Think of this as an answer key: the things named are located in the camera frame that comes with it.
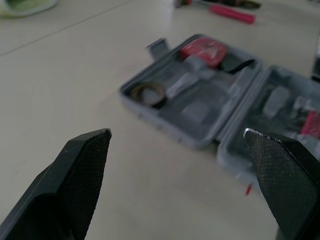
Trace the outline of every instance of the red tool handle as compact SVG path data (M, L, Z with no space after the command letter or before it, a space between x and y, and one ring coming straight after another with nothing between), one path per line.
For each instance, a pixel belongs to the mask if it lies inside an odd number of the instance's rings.
M239 12L226 6L212 5L209 7L209 10L215 14L236 19L247 24L253 24L256 20L255 15Z

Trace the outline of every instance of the gray tool case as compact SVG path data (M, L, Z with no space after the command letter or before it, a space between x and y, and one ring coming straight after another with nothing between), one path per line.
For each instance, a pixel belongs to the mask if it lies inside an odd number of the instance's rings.
M194 35L172 50L165 39L147 47L154 62L121 86L123 104L188 147L199 149L218 141L218 164L256 189L258 182L243 138L246 128L295 138L319 159L320 139L299 134L299 128L301 114L320 112L320 84L280 66L263 69L257 57L224 43L225 69L247 60L254 63L229 74L209 68L196 56L182 60L180 49L201 37L208 38ZM167 99L160 108L143 105L130 95L135 86L149 82L165 90ZM157 97L148 89L141 94L151 102Z

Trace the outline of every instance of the white tabletop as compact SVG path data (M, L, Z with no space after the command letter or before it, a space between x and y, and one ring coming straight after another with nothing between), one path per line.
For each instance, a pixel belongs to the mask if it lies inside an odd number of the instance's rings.
M161 37L197 33L309 77L320 8L264 0L254 25L171 0L61 0L0 19L0 221L32 180L82 133L111 128L104 180L86 239L271 240L265 200L219 169L214 148L188 149L125 109L119 86L152 60Z

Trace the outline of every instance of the red item in case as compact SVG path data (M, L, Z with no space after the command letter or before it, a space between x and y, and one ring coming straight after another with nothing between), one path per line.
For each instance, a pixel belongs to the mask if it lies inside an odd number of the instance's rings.
M190 55L197 56L206 64L216 69L227 54L227 48L210 38L200 37L185 45L180 50L180 56L186 59Z

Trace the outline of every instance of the green object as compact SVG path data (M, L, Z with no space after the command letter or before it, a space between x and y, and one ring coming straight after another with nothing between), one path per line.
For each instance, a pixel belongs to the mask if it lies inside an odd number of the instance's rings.
M0 0L0 16L7 18L33 15L57 4L57 0Z

